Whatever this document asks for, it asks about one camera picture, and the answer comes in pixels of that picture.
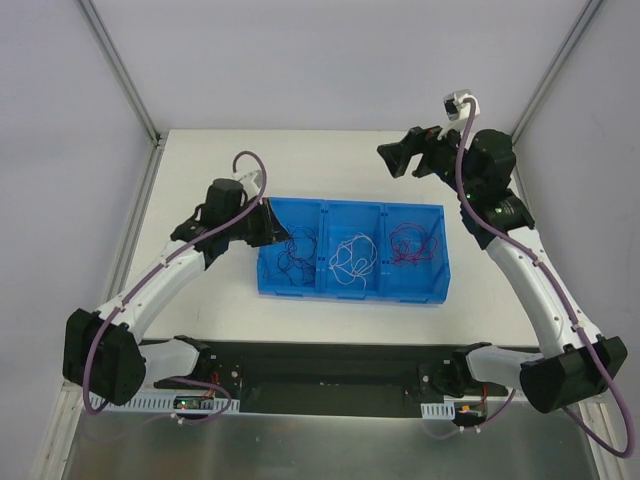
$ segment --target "white wall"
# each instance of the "white wall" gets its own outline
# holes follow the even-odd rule
[[[585,3],[94,1],[164,131],[407,130],[459,88],[511,130]]]
[[[74,2],[4,2],[0,65],[0,477],[20,480],[66,318],[100,300],[150,147]]]
[[[640,429],[638,18],[636,0],[605,4],[517,147],[546,250],[585,312],[629,349],[618,380]],[[638,456],[630,464],[640,478]]]

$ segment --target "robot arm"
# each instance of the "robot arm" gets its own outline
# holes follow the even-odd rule
[[[258,199],[241,220],[232,222],[251,208],[264,182],[261,171],[234,176],[213,182],[205,202],[174,230],[159,257],[130,286],[92,313],[79,309],[71,315],[63,363],[67,380],[82,385],[85,366],[90,363],[90,391],[123,405],[143,384],[172,376],[197,377],[210,371],[210,347],[191,338],[179,336],[163,343],[138,344],[160,311],[226,252],[229,242],[244,240],[251,247],[259,247],[289,239],[268,198]],[[228,227],[213,232],[224,224]],[[92,361],[88,361],[101,328],[104,333]]]
[[[470,104],[466,101],[469,97],[477,102],[468,90],[445,97],[451,120],[447,127],[414,127],[400,142],[378,147],[394,178],[404,175],[414,155],[422,154],[412,173],[414,177],[436,174],[452,189],[460,191],[456,157],[463,142],[459,130],[471,116]],[[511,137],[496,130],[482,130],[474,136],[463,158],[459,180],[466,202],[482,223],[526,245],[538,258],[534,263],[515,245],[480,225],[468,209],[461,208],[465,227],[505,274],[524,306],[538,338],[540,354],[515,352],[488,343],[470,345],[454,355],[432,379],[432,386],[443,394],[459,398],[479,383],[506,385],[523,391],[529,402],[543,413],[604,392],[606,381],[588,349],[593,346],[611,377],[620,369],[627,350],[620,338],[605,338],[568,295],[584,332],[581,335],[570,321],[554,285],[538,268],[544,261],[551,274],[559,278],[544,258],[544,248],[531,214],[509,189],[516,162]],[[566,292],[561,281],[559,284]]]

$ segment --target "white cable tie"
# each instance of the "white cable tie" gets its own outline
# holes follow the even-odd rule
[[[533,261],[533,266],[537,267],[541,263],[545,263],[547,259],[543,255],[536,255],[536,259]]]
[[[122,296],[121,296],[121,295],[118,295],[118,296],[116,297],[116,300],[117,300],[117,302],[116,302],[116,306],[115,306],[115,308],[117,308],[118,310],[120,310],[120,313],[124,312],[124,303],[122,303]]]
[[[577,332],[579,328],[584,330],[584,327],[586,326],[586,324],[584,323],[584,320],[578,320],[577,323],[574,323],[571,325],[571,330],[573,330],[574,332]]]

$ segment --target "white wire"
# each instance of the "white wire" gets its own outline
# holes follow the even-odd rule
[[[369,257],[369,260],[363,257],[363,258],[359,258],[354,263],[353,262],[353,244],[360,239],[367,240],[371,244],[371,255]],[[341,250],[346,250],[349,253],[347,259],[344,260],[343,262],[340,262],[340,258],[339,258]],[[361,278],[362,281],[364,282],[362,289],[366,290],[367,279],[365,277],[369,275],[371,272],[373,272],[373,267],[377,261],[378,261],[378,249],[376,248],[376,245],[373,243],[373,240],[371,240],[371,238],[369,238],[364,233],[358,233],[351,240],[345,240],[343,242],[340,242],[340,244],[338,245],[338,248],[336,249],[335,255],[329,259],[329,270],[333,272],[333,275],[336,277],[336,281],[342,285],[350,285],[356,281],[356,278]],[[336,270],[340,270],[344,272],[346,275],[351,277],[351,280],[349,280],[348,282],[343,282],[342,280],[340,280],[340,277],[338,276],[338,273],[336,272]]]

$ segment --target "purple cable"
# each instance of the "purple cable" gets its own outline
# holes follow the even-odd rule
[[[191,240],[189,243],[184,244],[182,247],[178,248],[175,252],[173,252],[171,255],[167,256],[167,263],[171,262],[172,260],[174,260],[176,257],[178,257],[179,255],[181,255],[182,253],[184,253],[186,250],[188,250],[189,248],[191,248],[193,245],[195,245],[198,242],[201,242],[202,240],[205,240],[213,235],[216,235],[220,232],[222,232],[224,229],[229,228],[230,226],[238,223],[240,220],[242,220],[244,217],[246,217],[247,215],[249,215],[249,213],[251,213],[251,211],[256,208],[258,206],[258,204],[260,203],[260,201],[262,200],[262,196],[264,195],[264,191],[267,188],[267,170],[264,166],[264,163],[262,162],[262,160],[260,159],[260,157],[258,157],[258,155],[256,155],[253,152],[250,152],[248,150],[244,150],[240,153],[238,153],[235,158],[233,159],[233,172],[236,172],[236,165],[238,164],[238,160],[243,157],[244,155],[249,155],[250,157],[252,157],[257,163],[258,166],[260,167],[260,171],[262,172],[262,185],[260,186],[260,190],[258,191],[258,194],[256,195],[256,197],[253,199],[253,201],[247,206],[247,208],[245,208],[242,212],[240,212],[238,215],[236,215],[235,217],[233,217],[231,220],[229,220],[226,223],[223,223],[222,225],[220,225],[219,227],[214,228],[213,230],[210,230],[207,233],[203,233],[202,235],[200,235],[197,238],[194,238],[193,240]],[[160,272],[162,269],[164,268],[164,266],[162,264],[158,264],[156,265],[149,273],[147,273],[132,289],[131,291],[122,299],[122,306],[125,307],[133,297],[136,296],[136,294],[138,292],[140,292],[140,290],[147,284],[149,283],[149,281],[158,274],[158,272]],[[98,331],[96,332],[96,335],[93,337],[93,341],[91,342],[91,346],[89,347],[89,353],[87,355],[87,361],[85,362],[85,366],[84,366],[84,373],[82,376],[82,399],[84,401],[84,408],[87,411],[87,413],[89,415],[97,415],[98,413],[100,413],[102,410],[104,410],[104,408],[107,406],[108,402],[105,400],[98,408],[93,408],[91,406],[91,400],[89,398],[89,383],[90,383],[90,379],[91,379],[91,369],[93,368],[93,360],[95,358],[96,355],[96,351],[98,350],[98,345],[100,344],[100,340],[102,340],[102,336],[104,335],[104,332],[107,330],[107,328],[109,327],[109,325],[111,325],[111,323],[113,322],[113,320],[118,316],[118,314],[121,312],[122,310],[120,310],[119,307],[115,307],[111,313],[107,316],[107,318],[105,319],[104,322],[102,322],[102,325],[100,325],[100,328],[98,329]]]
[[[569,315],[569,320],[571,320],[574,330],[578,333],[578,337],[580,337],[580,340],[582,341],[582,343],[584,343],[585,347],[587,348],[587,351],[589,352],[589,355],[593,359],[593,362],[595,363],[596,368],[598,369],[598,372],[600,373],[602,378],[604,378],[604,381],[607,384],[607,387],[609,387],[609,390],[611,390],[613,398],[615,398],[616,403],[620,408],[620,413],[622,414],[622,418],[624,419],[624,425],[627,431],[627,448],[625,448],[623,451],[616,450],[612,446],[608,445],[589,427],[587,427],[587,425],[578,415],[570,411],[567,407],[564,407],[563,410],[567,415],[569,415],[573,420],[575,420],[575,422],[580,426],[580,428],[582,428],[582,430],[584,430],[584,432],[587,435],[589,435],[598,445],[604,448],[607,452],[611,453],[612,455],[615,455],[616,457],[629,458],[631,457],[631,455],[633,455],[633,451],[635,449],[635,444],[636,444],[636,437],[635,437],[635,431],[634,431],[635,429],[633,426],[633,418],[631,417],[631,412],[629,411],[629,407],[627,407],[627,404],[622,398],[622,393],[618,389],[618,386],[615,384],[615,382],[609,375],[609,372],[607,372],[607,369],[602,364],[602,361],[598,357],[598,354],[593,348],[593,345],[591,345],[591,341],[589,340],[589,337],[584,331],[584,328],[580,326],[580,321],[578,320],[578,316],[576,315],[576,312],[573,310],[573,307],[571,306],[571,302],[569,301],[569,298],[567,297],[567,295],[564,293],[562,286],[560,285],[556,277],[553,275],[551,270],[549,270],[549,267],[547,267],[547,265],[545,265],[543,262],[539,261],[538,256],[533,252],[533,250],[531,250],[530,248],[527,248],[522,243],[518,242],[517,240],[514,240],[508,235],[502,233],[500,230],[497,230],[493,228],[491,225],[489,225],[488,223],[486,223],[473,210],[473,207],[471,206],[471,204],[469,203],[469,200],[467,199],[467,196],[464,192],[464,183],[462,181],[462,159],[464,157],[465,145],[467,144],[469,133],[471,132],[471,125],[473,124],[473,120],[476,116],[477,105],[476,105],[475,99],[471,97],[464,99],[463,102],[470,104],[471,112],[469,113],[469,120],[467,120],[467,124],[464,127],[462,138],[460,139],[460,144],[458,145],[458,153],[456,155],[456,166],[455,166],[456,189],[458,191],[458,197],[460,198],[460,202],[462,203],[462,206],[467,211],[469,216],[473,218],[473,220],[478,225],[480,225],[489,233],[513,245],[522,253],[524,253],[526,256],[528,256],[533,261],[533,264],[538,268],[540,268],[540,270],[542,270],[544,275],[549,280],[549,283],[551,283],[551,285],[553,286],[553,289],[555,290],[556,295],[558,295],[558,298],[560,299],[562,306],[564,307],[564,309],[567,311],[567,314]]]
[[[496,413],[494,413],[493,415],[491,415],[489,418],[487,418],[484,422],[482,422],[481,425],[478,425],[478,427],[484,427],[485,425],[493,422],[493,420],[500,415],[511,403],[511,401],[513,400],[513,397],[516,396],[516,389],[514,388],[513,390],[511,390],[511,394],[509,395],[509,397],[505,400],[505,402],[500,405],[500,408],[498,408],[498,410],[496,410]],[[449,433],[445,433],[442,435],[438,435],[435,433],[430,432],[429,430],[427,430],[427,428],[424,428],[424,431],[427,433],[427,435],[429,435],[431,438],[435,439],[435,440],[447,440],[451,437],[456,436],[458,433],[462,433],[462,432],[468,432],[474,430],[475,431],[475,427],[465,427],[463,430],[460,430],[459,428],[452,430]]]

